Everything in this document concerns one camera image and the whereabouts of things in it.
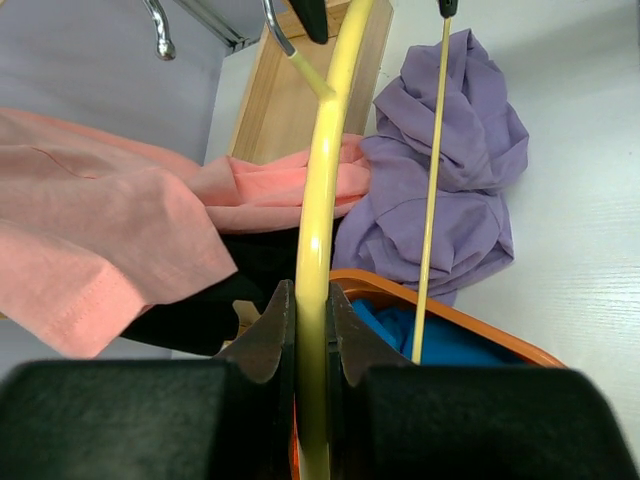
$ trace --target pink fabric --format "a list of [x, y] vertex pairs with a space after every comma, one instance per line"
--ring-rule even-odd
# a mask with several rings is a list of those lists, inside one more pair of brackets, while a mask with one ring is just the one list
[[[346, 135], [336, 216], [369, 188]], [[63, 354], [93, 357], [149, 305], [236, 271], [218, 231], [299, 224], [308, 151], [255, 166], [177, 153], [0, 109], [0, 311]]]

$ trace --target lavender garment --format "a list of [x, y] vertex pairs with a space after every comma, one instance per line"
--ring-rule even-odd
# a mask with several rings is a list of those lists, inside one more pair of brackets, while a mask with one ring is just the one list
[[[333, 268], [417, 288], [439, 57], [439, 45], [409, 49], [401, 76], [375, 100], [378, 134], [360, 144], [371, 188], [338, 230]], [[513, 261], [500, 191], [527, 167], [528, 134], [502, 73], [468, 30], [451, 38], [448, 75], [429, 288], [452, 304], [457, 289]]]

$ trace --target white table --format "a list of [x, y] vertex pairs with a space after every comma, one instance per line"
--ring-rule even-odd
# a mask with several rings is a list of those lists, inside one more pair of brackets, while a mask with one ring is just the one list
[[[432, 0], [392, 0], [377, 91], [440, 40]], [[640, 458], [640, 68], [635, 0], [462, 0], [531, 133], [509, 192], [516, 262], [456, 308], [586, 372]], [[256, 48], [225, 59], [207, 158], [226, 152]], [[375, 132], [373, 116], [367, 127]]]

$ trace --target wooden box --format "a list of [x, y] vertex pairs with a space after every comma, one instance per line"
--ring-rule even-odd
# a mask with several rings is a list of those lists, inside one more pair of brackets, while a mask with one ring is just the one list
[[[311, 42], [291, 10], [278, 15], [280, 26], [291, 43], [323, 76], [327, 74], [348, 7], [348, 0], [327, 0], [329, 42], [326, 45]], [[346, 133], [364, 133], [392, 15], [389, 0], [374, 0], [356, 65], [344, 128]], [[308, 148], [317, 105], [305, 80], [265, 29], [229, 154], [265, 164]]]

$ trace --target blue cloth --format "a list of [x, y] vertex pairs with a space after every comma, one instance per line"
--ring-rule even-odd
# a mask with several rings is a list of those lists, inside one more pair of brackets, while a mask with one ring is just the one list
[[[411, 358], [415, 312], [396, 307], [376, 312], [367, 300], [356, 300], [353, 309], [385, 342]], [[422, 345], [422, 365], [497, 367], [524, 363], [501, 345], [435, 316], [425, 320]]]

